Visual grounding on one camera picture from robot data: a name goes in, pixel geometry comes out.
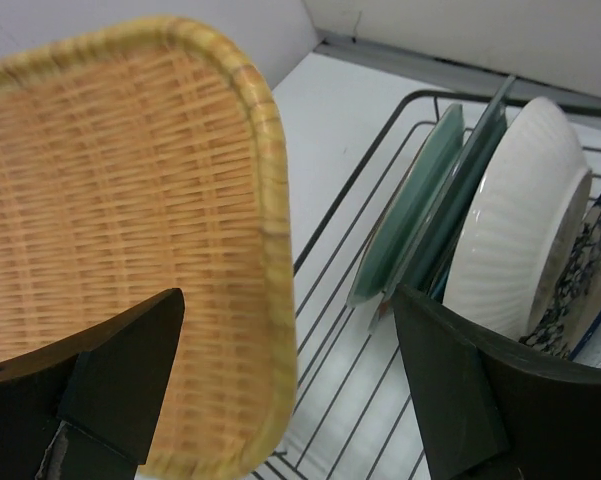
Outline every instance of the tan wicker surface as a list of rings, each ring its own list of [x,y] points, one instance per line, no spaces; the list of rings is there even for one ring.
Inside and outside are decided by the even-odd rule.
[[[145,473],[236,478],[280,440],[288,211],[271,92],[213,29],[147,18],[0,62],[0,360],[182,288]]]

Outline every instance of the basket rim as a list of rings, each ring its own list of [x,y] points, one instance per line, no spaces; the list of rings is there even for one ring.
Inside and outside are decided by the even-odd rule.
[[[235,478],[246,475],[278,445],[295,403],[297,356],[290,244],[285,138],[273,95],[249,58],[227,37],[196,20],[170,15],[140,17],[102,30],[55,41],[0,60],[0,95],[41,83],[72,68],[111,59],[116,53],[167,46],[202,56],[224,76],[242,102],[256,144],[254,168],[263,235],[263,268],[271,342],[271,408],[251,441],[226,459],[171,464],[173,453],[158,456],[143,473],[164,479]]]

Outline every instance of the black wire rack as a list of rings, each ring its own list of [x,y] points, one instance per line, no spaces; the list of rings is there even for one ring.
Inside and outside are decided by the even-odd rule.
[[[393,322],[369,331],[378,303],[351,309],[344,299],[375,220],[441,112],[460,102],[465,116],[473,111],[477,121],[489,101],[435,90],[406,96],[328,208],[294,264],[296,281],[302,278],[307,287],[296,311],[299,381],[293,418],[279,448],[249,478],[429,478]],[[527,100],[506,103],[513,116]],[[575,125],[577,117],[601,119],[600,108],[561,107]],[[467,125],[468,133],[475,122]],[[594,172],[593,201],[601,192],[601,131],[576,130]],[[387,154],[389,137],[398,148]]]

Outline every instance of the green plate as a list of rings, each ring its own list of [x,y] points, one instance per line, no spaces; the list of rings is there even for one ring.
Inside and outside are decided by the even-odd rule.
[[[429,133],[396,188],[384,215],[376,222],[347,298],[358,305],[384,290],[400,251],[411,242],[462,149],[464,117],[451,105]]]
[[[419,225],[413,241],[403,244],[389,273],[385,300],[393,295],[398,283],[426,289],[429,272],[453,241],[458,225],[464,222],[493,152],[507,130],[502,100],[514,81],[514,77],[509,77],[487,105],[454,168],[445,175],[444,185],[426,212],[426,220]]]

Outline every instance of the white bowl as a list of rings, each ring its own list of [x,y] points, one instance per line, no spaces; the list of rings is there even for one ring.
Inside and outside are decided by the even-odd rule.
[[[518,340],[537,325],[584,215],[591,172],[553,102],[536,98],[500,141],[451,263],[444,305]]]

